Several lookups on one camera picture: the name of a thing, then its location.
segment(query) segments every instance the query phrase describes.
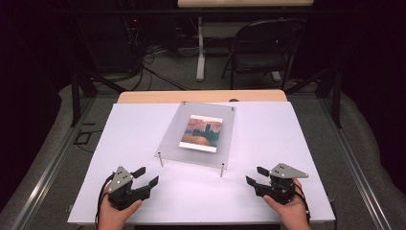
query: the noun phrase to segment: transparent plexiglass panel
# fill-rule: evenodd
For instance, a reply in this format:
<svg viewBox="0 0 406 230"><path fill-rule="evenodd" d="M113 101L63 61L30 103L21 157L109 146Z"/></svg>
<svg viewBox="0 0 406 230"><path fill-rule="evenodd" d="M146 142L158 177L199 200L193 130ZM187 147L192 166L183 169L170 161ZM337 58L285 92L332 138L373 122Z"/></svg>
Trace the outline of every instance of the transparent plexiglass panel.
<svg viewBox="0 0 406 230"><path fill-rule="evenodd" d="M227 169L236 108L181 103L155 157Z"/></svg>

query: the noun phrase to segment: hand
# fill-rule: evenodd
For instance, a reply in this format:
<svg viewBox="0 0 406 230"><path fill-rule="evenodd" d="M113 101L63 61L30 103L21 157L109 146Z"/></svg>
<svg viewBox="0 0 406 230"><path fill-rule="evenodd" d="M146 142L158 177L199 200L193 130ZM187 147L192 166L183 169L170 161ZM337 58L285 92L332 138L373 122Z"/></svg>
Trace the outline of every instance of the hand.
<svg viewBox="0 0 406 230"><path fill-rule="evenodd" d="M124 228L125 221L134 214L142 205L141 200L137 200L122 211L113 207L110 200L108 200L108 194L106 194L101 202L101 211L99 217L99 230L122 230Z"/></svg>
<svg viewBox="0 0 406 230"><path fill-rule="evenodd" d="M302 188L298 179L293 178L293 183ZM295 191L301 194L301 190L295 186ZM305 204L297 195L293 196L293 200L286 204L280 204L269 195L264 195L263 200L274 209L281 217L283 224L289 230L308 230L310 226L307 223Z"/></svg>

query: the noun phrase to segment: painting print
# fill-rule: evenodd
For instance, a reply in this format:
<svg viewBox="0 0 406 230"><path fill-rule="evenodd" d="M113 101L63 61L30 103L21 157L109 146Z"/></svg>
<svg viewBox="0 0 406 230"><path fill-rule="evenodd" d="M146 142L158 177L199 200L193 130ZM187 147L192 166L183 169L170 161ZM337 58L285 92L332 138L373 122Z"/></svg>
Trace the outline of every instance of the painting print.
<svg viewBox="0 0 406 230"><path fill-rule="evenodd" d="M179 147L216 152L223 119L191 115Z"/></svg>

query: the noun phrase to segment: white table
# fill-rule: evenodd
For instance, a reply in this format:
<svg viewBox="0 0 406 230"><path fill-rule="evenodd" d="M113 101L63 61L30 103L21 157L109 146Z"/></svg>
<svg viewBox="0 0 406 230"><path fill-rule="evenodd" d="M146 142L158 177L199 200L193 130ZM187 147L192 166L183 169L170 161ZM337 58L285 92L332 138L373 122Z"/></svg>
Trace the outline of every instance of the white table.
<svg viewBox="0 0 406 230"><path fill-rule="evenodd" d="M310 7L314 0L178 0L179 8L243 8L243 7ZM205 54L203 37L234 37L244 23L208 23L198 18L199 58L197 63L198 81L204 80Z"/></svg>
<svg viewBox="0 0 406 230"><path fill-rule="evenodd" d="M301 183L311 221L334 220L292 105L220 104L237 109L229 165L222 177L220 169L179 161L164 159L161 167L153 156L179 103L115 104L68 222L93 224L101 185L122 165L130 172L147 167L147 173L134 180L133 188L160 176L151 198L127 220L130 224L280 223L279 216L245 181L248 175L267 183L256 166L272 169L280 162L309 174Z"/></svg>

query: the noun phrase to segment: black chair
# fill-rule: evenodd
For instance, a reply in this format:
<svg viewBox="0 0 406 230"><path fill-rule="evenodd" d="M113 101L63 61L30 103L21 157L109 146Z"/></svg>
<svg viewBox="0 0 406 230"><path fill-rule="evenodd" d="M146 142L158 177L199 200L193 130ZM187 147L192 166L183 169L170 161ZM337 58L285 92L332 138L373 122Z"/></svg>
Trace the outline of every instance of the black chair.
<svg viewBox="0 0 406 230"><path fill-rule="evenodd" d="M283 71L281 89L289 71L305 23L300 19L261 20L242 27L234 38L231 53L221 78L231 62L230 89L234 74L254 74Z"/></svg>

